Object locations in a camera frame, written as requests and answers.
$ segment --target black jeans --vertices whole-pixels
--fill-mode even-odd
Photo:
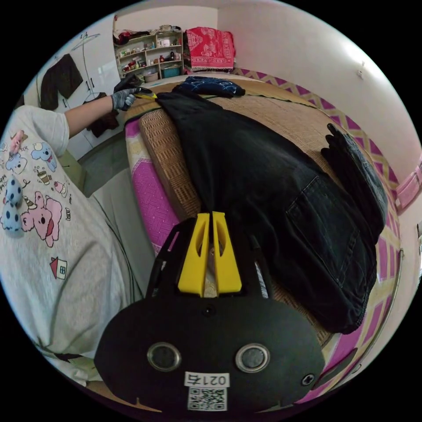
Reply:
[[[191,93],[158,94],[157,102],[177,128],[204,211],[225,212],[253,234],[272,276],[327,330],[356,330],[376,252],[352,195],[255,120]]]
[[[352,137],[342,134],[333,124],[328,124],[328,129],[332,133],[326,136],[330,147],[323,148],[321,153],[354,198],[368,222],[372,241],[377,243],[387,219],[388,200],[384,187]]]

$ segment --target blue dog print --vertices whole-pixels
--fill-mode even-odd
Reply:
[[[12,170],[16,175],[19,175],[24,171],[27,163],[28,161],[26,158],[23,158],[21,154],[16,153],[7,161],[6,169]]]
[[[37,142],[36,144],[34,144],[34,150],[32,151],[31,156],[34,160],[41,159],[45,161],[51,171],[56,171],[56,159],[53,155],[50,146],[47,145],[45,142]]]

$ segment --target white wall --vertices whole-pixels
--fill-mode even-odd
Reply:
[[[380,148],[399,182],[416,167],[421,144],[398,94],[370,58],[339,31],[283,3],[219,9],[236,66],[300,85],[351,117]],[[364,80],[356,71],[365,61]]]
[[[168,6],[138,11],[136,8],[122,10],[117,13],[114,28],[145,31],[159,28],[160,25],[174,25],[185,30],[196,26],[217,28],[217,24],[217,9],[196,6]]]

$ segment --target hand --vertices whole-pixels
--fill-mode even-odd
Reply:
[[[111,99],[113,101],[113,110],[127,111],[135,101],[134,94],[139,91],[140,88],[131,88],[123,89],[112,94]]]

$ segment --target bed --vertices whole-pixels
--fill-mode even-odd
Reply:
[[[320,153],[326,146],[327,123],[333,121],[314,104],[274,85],[242,76],[228,76],[226,73],[201,75],[231,79],[246,89],[246,95],[239,99],[205,97],[281,133],[340,184]],[[186,77],[168,78],[146,86],[155,93],[168,92]],[[172,227],[199,211],[199,200],[180,158],[177,133],[164,111],[154,101],[137,99],[126,114],[125,134],[133,186],[149,238],[158,253]],[[373,164],[370,153],[363,149],[362,152]],[[340,363],[343,366],[336,376],[327,378],[300,403],[325,394],[350,373],[373,344],[388,316],[399,279],[400,233],[391,191],[384,176],[378,174],[388,196],[389,213],[376,248],[378,281],[371,292],[361,327],[349,335],[326,332],[306,309],[274,283],[275,298],[297,309],[314,327],[326,362],[323,374],[340,367]],[[205,295],[215,296],[212,269],[207,274]]]

